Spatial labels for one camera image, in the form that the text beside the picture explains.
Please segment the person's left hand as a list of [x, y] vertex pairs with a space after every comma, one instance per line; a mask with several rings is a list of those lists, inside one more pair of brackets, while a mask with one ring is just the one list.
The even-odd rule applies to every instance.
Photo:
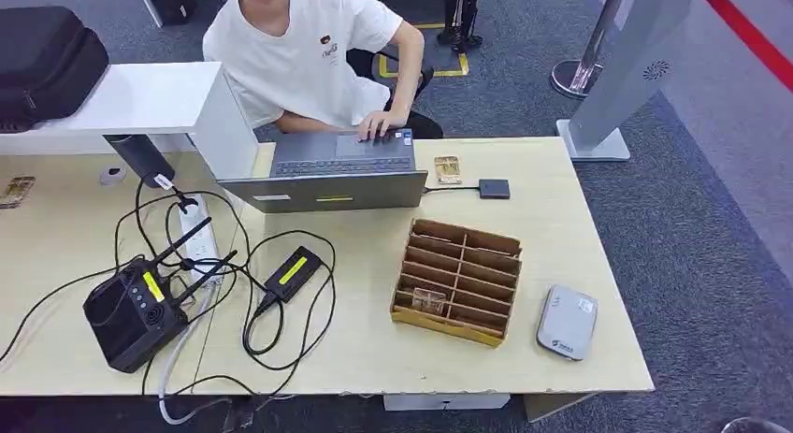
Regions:
[[399, 110], [376, 110], [358, 125], [357, 138], [367, 141], [377, 137], [384, 137], [389, 128], [404, 127], [409, 113]]

